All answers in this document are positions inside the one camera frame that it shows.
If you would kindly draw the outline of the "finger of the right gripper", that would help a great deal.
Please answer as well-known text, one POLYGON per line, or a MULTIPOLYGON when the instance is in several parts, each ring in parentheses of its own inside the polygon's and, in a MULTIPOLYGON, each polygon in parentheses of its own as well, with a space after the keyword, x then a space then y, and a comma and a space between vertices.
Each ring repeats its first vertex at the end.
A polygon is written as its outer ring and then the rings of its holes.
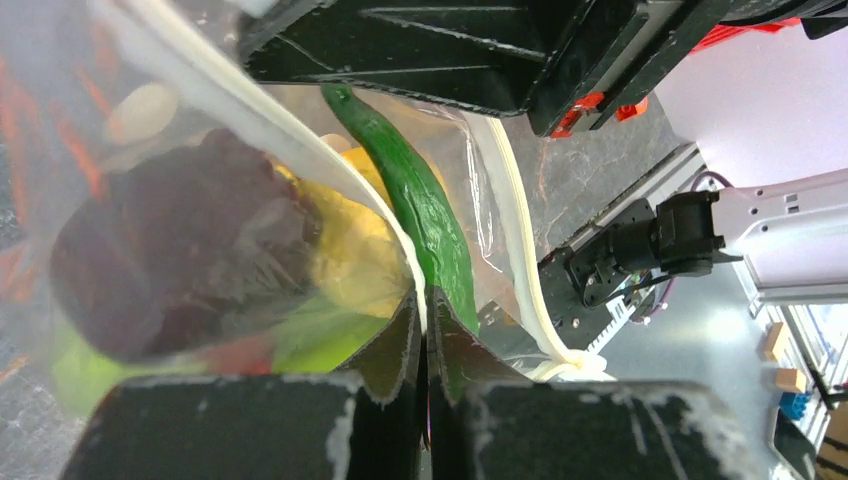
POLYGON ((240 21, 267 84, 346 84, 492 116, 527 112, 589 1, 275 1, 240 21))

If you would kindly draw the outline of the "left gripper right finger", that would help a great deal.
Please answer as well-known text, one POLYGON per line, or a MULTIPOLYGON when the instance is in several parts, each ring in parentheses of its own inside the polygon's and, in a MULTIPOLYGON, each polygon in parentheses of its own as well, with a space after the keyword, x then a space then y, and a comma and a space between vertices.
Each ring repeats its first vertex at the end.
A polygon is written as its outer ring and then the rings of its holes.
POLYGON ((688 381, 536 383, 426 292, 437 479, 755 479, 729 408, 688 381))

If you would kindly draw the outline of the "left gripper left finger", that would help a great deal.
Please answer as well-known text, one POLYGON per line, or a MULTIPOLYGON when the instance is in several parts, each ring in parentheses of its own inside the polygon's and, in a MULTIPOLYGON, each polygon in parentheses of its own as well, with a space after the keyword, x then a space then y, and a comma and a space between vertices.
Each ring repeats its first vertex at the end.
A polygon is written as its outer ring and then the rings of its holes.
POLYGON ((327 374, 148 376, 101 401, 65 479, 415 479, 414 293, 327 374))

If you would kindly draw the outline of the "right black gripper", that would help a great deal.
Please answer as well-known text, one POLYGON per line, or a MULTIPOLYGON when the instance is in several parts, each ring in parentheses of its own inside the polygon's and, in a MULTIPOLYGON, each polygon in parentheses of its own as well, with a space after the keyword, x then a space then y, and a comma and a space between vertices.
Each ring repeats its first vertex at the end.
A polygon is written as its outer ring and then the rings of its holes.
POLYGON ((844 1, 582 1, 527 110, 540 137, 596 130, 643 100, 716 27, 798 19, 810 39, 847 25, 844 1))

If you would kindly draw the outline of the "yellow lemon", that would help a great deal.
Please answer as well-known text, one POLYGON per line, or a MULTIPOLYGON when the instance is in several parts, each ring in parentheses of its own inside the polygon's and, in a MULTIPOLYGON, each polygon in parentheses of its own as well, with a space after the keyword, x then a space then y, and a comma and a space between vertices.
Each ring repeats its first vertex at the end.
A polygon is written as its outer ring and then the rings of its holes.
POLYGON ((317 206, 323 220, 311 278, 335 304, 389 318, 412 285, 402 248, 384 219, 316 182, 275 170, 317 206))

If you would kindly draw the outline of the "green chili pepper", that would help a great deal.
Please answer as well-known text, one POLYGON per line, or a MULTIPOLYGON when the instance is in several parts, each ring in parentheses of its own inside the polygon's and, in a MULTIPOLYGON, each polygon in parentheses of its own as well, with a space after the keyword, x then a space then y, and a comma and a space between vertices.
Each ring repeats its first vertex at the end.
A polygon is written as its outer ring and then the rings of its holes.
POLYGON ((472 259, 438 178, 399 130, 350 87, 323 85, 320 91, 337 120, 374 162, 395 216, 415 246, 425 283, 441 288, 458 321, 477 335, 472 259))

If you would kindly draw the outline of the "clear dotted zip bag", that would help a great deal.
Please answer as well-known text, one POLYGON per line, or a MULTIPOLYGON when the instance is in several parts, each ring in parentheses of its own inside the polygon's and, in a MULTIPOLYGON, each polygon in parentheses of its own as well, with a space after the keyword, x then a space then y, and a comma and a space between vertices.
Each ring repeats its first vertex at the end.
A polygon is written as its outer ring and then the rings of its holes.
POLYGON ((1 300, 57 403, 147 375, 325 373, 429 286, 504 293, 534 380, 605 380, 545 312, 500 121, 548 1, 5 1, 1 300))

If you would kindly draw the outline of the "red apple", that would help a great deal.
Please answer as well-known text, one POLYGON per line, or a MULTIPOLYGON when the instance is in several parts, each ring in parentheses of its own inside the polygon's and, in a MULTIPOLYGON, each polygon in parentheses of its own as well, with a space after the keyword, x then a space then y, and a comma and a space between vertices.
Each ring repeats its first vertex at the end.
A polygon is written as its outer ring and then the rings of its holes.
POLYGON ((212 346, 198 356, 213 374, 254 375, 271 372, 273 353, 270 338, 261 334, 212 346))

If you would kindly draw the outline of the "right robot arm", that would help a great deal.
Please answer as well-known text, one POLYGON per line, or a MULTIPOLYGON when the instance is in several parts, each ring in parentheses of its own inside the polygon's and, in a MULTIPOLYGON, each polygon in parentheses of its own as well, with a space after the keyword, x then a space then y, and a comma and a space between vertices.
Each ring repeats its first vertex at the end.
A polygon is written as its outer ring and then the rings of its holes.
MULTIPOLYGON (((266 84, 345 84, 494 117, 557 137, 597 129, 642 100, 721 27, 797 19, 810 39, 847 25, 843 1, 267 1, 238 23, 237 52, 266 84)), ((687 194, 615 227, 567 263, 582 303, 613 273, 700 275, 803 212, 772 190, 687 194)))

